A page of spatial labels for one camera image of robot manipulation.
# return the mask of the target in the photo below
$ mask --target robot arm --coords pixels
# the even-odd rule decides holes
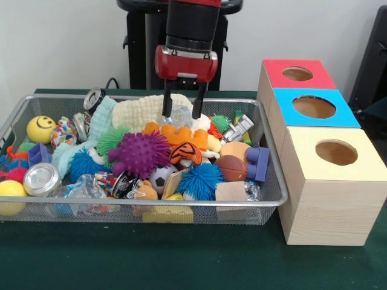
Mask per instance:
[[[170,0],[166,45],[155,53],[155,69],[165,79],[163,115],[171,116],[174,83],[198,85],[192,117],[200,117],[204,92],[218,68],[212,51],[221,0]]]

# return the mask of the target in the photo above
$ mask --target stacked boxes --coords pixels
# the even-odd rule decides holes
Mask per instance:
[[[315,60],[264,60],[264,105],[288,185],[291,245],[364,245],[387,197],[387,169]]]

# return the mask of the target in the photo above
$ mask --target wire mesh basket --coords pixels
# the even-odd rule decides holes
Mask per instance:
[[[27,140],[28,122],[39,115],[54,120],[83,110],[82,95],[35,94],[22,99],[0,130],[2,152]],[[114,97],[118,102],[138,97]],[[0,196],[0,221],[29,222],[172,222],[178,224],[264,225],[277,206],[288,198],[273,137],[261,104],[255,100],[205,99],[203,113],[233,120],[242,110],[254,122],[249,130],[253,147],[271,149],[266,182],[259,186],[259,201],[150,201],[135,199],[37,198]],[[18,214],[7,215],[23,208]]]

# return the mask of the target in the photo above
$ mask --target white wall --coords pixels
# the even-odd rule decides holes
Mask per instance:
[[[321,59],[349,97],[384,0],[245,0],[229,16],[221,89],[256,90],[263,58]],[[115,0],[0,0],[0,121],[36,88],[129,86]]]

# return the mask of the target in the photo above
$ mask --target black cable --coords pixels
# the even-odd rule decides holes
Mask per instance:
[[[111,83],[112,81],[115,83],[115,87],[116,87],[117,89],[119,89],[119,88],[120,88],[119,83],[118,83],[118,81],[117,81],[114,77],[111,77],[111,78],[108,80],[108,82],[106,83],[105,89],[108,89],[108,88],[109,88],[110,83]]]

